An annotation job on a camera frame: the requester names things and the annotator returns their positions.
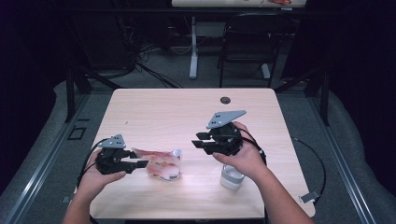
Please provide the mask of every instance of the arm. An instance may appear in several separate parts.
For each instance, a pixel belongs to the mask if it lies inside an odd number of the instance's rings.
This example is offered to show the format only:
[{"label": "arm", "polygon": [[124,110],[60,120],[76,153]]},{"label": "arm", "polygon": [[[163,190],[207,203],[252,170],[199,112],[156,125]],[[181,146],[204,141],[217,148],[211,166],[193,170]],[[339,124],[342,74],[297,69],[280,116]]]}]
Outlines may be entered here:
[{"label": "arm", "polygon": [[68,223],[91,223],[90,222],[90,205],[93,199],[111,182],[117,181],[125,177],[124,171],[111,174],[102,175],[93,165],[99,150],[92,153],[87,167],[90,167],[84,176],[81,178],[79,188],[73,201],[67,208],[64,215],[63,224]]},{"label": "arm", "polygon": [[[233,124],[238,129],[248,131],[247,127],[239,122]],[[252,140],[245,132],[241,132],[241,134]],[[241,174],[248,176],[256,183],[272,223],[313,223],[312,219],[291,198],[276,176],[264,164],[259,150],[250,143],[244,141],[243,147],[235,156],[228,157],[214,153],[213,157],[235,167]]]}]

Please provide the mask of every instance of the wrist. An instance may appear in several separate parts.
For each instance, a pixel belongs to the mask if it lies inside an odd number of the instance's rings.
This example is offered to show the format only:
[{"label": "wrist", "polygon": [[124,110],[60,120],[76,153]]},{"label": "wrist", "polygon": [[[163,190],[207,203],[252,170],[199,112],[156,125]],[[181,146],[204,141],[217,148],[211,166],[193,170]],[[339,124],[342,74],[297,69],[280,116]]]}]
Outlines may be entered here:
[{"label": "wrist", "polygon": [[266,165],[262,165],[260,167],[257,167],[255,169],[255,173],[251,177],[251,179],[256,183],[259,184],[262,181],[265,181],[267,179],[267,176],[271,174],[271,171],[268,169]]},{"label": "wrist", "polygon": [[78,190],[73,197],[73,201],[80,204],[91,204],[95,197],[92,197],[89,193],[83,192],[83,190]]}]

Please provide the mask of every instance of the plastic bag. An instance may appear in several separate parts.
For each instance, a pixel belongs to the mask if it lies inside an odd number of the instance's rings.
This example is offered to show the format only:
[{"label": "plastic bag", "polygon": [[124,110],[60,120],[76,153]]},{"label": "plastic bag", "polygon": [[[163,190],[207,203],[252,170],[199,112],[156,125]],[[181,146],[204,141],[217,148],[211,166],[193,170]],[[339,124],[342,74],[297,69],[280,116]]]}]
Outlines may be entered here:
[{"label": "plastic bag", "polygon": [[148,160],[146,169],[151,175],[173,181],[181,176],[181,149],[170,152],[146,151],[132,148],[137,158]]}]

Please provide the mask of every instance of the small round object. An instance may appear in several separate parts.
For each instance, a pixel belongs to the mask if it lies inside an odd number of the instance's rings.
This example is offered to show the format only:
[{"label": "small round object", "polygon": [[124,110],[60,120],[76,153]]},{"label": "small round object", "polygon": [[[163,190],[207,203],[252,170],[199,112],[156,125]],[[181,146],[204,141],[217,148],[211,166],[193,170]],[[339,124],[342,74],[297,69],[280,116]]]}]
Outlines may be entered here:
[{"label": "small round object", "polygon": [[245,176],[230,165],[223,165],[220,183],[227,189],[237,190],[241,187]]},{"label": "small round object", "polygon": [[221,101],[222,104],[227,105],[227,104],[229,104],[231,102],[231,99],[230,99],[230,97],[223,96],[223,97],[220,98],[220,101]]}]

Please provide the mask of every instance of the wooden table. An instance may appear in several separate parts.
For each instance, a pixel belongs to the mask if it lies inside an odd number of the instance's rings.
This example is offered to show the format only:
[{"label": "wooden table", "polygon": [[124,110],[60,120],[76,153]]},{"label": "wooden table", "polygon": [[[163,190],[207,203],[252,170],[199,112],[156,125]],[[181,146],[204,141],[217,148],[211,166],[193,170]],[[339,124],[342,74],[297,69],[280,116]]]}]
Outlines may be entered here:
[{"label": "wooden table", "polygon": [[[228,105],[220,102],[227,96]],[[95,218],[223,219],[262,218],[264,205],[257,186],[245,177],[238,191],[220,182],[222,164],[191,140],[207,132],[219,111],[246,110],[237,119],[265,150],[270,169],[309,216],[312,203],[300,203],[308,188],[275,93],[271,89],[134,89],[116,90],[95,142],[121,133],[127,148],[182,149],[182,177],[166,182],[138,169],[109,184],[92,202]]]}]

